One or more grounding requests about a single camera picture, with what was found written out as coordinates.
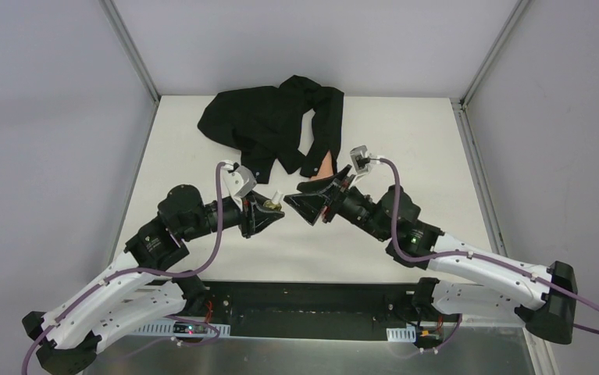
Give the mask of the white nail polish cap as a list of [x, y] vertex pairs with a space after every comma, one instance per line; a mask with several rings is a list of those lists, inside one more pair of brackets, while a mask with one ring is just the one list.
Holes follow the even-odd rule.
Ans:
[[281, 191], [276, 191], [271, 199], [271, 202], [274, 205], [279, 205], [283, 199], [283, 193]]

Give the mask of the yellow nail polish bottle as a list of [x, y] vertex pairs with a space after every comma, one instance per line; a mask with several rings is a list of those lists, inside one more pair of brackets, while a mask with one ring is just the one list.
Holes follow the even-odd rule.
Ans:
[[264, 206], [265, 206], [267, 209], [274, 210], [274, 211], [278, 211], [278, 212], [280, 212], [280, 211], [282, 210], [282, 205], [281, 205], [280, 203], [273, 202], [273, 201], [271, 201], [271, 200], [267, 200], [267, 201], [264, 203]]

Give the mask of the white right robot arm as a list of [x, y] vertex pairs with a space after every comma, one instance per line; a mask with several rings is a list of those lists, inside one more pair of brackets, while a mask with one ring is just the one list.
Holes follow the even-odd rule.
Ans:
[[531, 334], [560, 345], [572, 342], [577, 288], [568, 263], [530, 264], [480, 250], [421, 221], [420, 207], [399, 183], [374, 202], [357, 189], [348, 167], [297, 189], [283, 200], [309, 224], [340, 216], [386, 242], [385, 252], [395, 262], [472, 281], [491, 291], [493, 308], [509, 309]]

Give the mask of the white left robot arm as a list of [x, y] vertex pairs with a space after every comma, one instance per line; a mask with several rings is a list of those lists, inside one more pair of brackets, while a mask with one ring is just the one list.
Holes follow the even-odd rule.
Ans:
[[[280, 192], [267, 198], [249, 191], [205, 204], [192, 185], [171, 189], [159, 203], [156, 217], [80, 292], [52, 311], [25, 315], [22, 324], [33, 344], [21, 372], [27, 373], [36, 357], [50, 374], [78, 374], [110, 345], [146, 323], [182, 311], [200, 314], [206, 289], [198, 274], [214, 261], [223, 231], [236, 227], [243, 238], [262, 232], [284, 217], [282, 197]], [[202, 266], [170, 272], [188, 256], [187, 242], [210, 234], [216, 234], [216, 242]]]

